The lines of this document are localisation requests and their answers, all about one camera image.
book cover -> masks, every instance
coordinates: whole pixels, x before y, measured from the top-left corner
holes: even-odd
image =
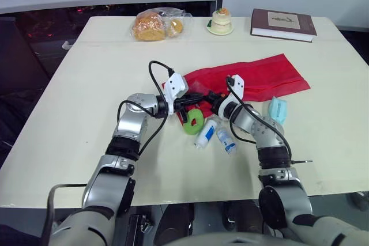
[[[317,35],[311,16],[308,14],[263,9],[254,9],[251,18],[251,33],[253,28]]]

small cake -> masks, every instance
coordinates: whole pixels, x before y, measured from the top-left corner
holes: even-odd
[[[213,13],[210,28],[215,33],[228,33],[232,29],[231,14],[227,8],[221,8]]]

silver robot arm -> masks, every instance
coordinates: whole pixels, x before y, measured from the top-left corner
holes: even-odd
[[[160,97],[137,93],[128,100],[154,115],[160,110]],[[135,180],[131,178],[139,159],[141,139],[147,127],[148,114],[127,104],[119,119],[106,154],[88,182],[82,198],[82,209],[66,218],[53,232],[49,245],[110,245],[117,214],[128,211]]]
[[[235,75],[229,81],[234,93],[242,99],[243,80]],[[215,108],[213,112],[251,134],[256,141],[261,166],[259,179],[263,184],[259,205],[265,222],[271,228],[279,229],[285,237],[308,245],[368,245],[368,232],[334,217],[316,217],[312,214],[311,203],[297,171],[291,167],[297,162],[291,161],[283,139],[266,125],[283,135],[280,124],[272,118],[261,116],[252,107],[245,109],[233,93],[220,101],[220,105],[219,101],[216,104],[218,109]]]

black cable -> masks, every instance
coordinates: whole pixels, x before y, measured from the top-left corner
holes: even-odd
[[[85,187],[87,184],[57,184],[50,189],[47,197],[47,210],[46,219],[42,229],[41,246],[48,246],[51,236],[52,223],[54,222],[55,210],[54,210],[54,195],[55,190],[61,187]]]
[[[234,120],[235,117],[236,117],[236,113],[233,112],[231,117],[229,118],[229,128],[231,129],[231,132],[235,136],[235,138],[238,139],[239,141],[245,141],[245,142],[248,142],[248,143],[256,144],[255,141],[249,141],[248,139],[241,138],[236,134],[235,130],[233,129],[233,120]]]
[[[174,70],[171,69],[170,67],[168,67],[167,65],[161,63],[161,62],[158,62],[156,60],[152,60],[151,62],[149,62],[149,74],[150,74],[150,77],[152,79],[152,81],[154,82],[154,85],[157,89],[157,91],[159,92],[160,96],[161,96],[161,99],[163,99],[164,101],[164,105],[165,105],[165,117],[163,119],[163,121],[161,121],[159,127],[156,129],[156,131],[151,135],[151,137],[145,142],[145,144],[143,145],[143,147],[141,148],[140,152],[138,152],[138,155],[141,155],[142,152],[145,150],[145,148],[149,145],[149,143],[151,142],[151,140],[157,135],[157,133],[159,133],[159,131],[161,130],[161,128],[163,128],[164,126],[164,123],[165,121],[167,121],[167,118],[168,118],[168,112],[169,112],[169,107],[168,107],[168,103],[167,101],[165,100],[165,97],[164,97],[164,94],[163,92],[161,91],[153,73],[152,73],[152,70],[151,70],[151,65],[155,63],[157,65],[160,65],[160,66],[163,66],[165,67],[167,70],[168,70],[168,74],[169,76],[172,76],[172,74],[174,73]]]
[[[138,105],[137,103],[133,102],[133,101],[130,101],[130,100],[123,100],[120,104],[119,104],[119,107],[118,107],[118,113],[116,114],[116,122],[119,122],[119,119],[121,118],[121,109],[122,109],[122,106],[123,104],[125,103],[128,103],[128,104],[131,104],[131,105],[134,105],[136,106],[137,108],[140,108],[141,110],[143,110],[144,112],[146,112],[148,115],[152,116],[152,117],[155,117],[155,115],[150,112],[149,110],[145,109],[144,107]]]
[[[257,116],[256,114],[254,114],[252,112],[252,110],[249,109],[249,107],[240,99],[240,97],[238,97],[238,95],[234,92],[234,90],[232,89],[231,85],[228,83],[228,81],[226,80],[225,83],[227,84],[227,87],[229,89],[229,91],[236,97],[236,99],[238,100],[238,102],[240,102],[240,104],[242,105],[242,107],[253,117],[255,118],[257,121],[259,121],[260,123],[264,124],[266,127],[270,128],[271,130],[273,130],[283,141],[284,145],[286,146],[287,150],[288,150],[288,154],[289,154],[289,159],[292,158],[292,151],[291,148],[289,147],[289,144],[287,142],[287,140],[284,138],[284,136],[276,129],[274,128],[272,125],[270,125],[268,122],[265,122],[264,120],[262,120],[261,118],[259,118],[259,116]]]

book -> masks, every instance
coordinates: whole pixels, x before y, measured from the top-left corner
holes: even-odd
[[[254,9],[253,11],[251,34],[254,36],[309,42],[317,36],[311,16],[308,14],[263,9]]]

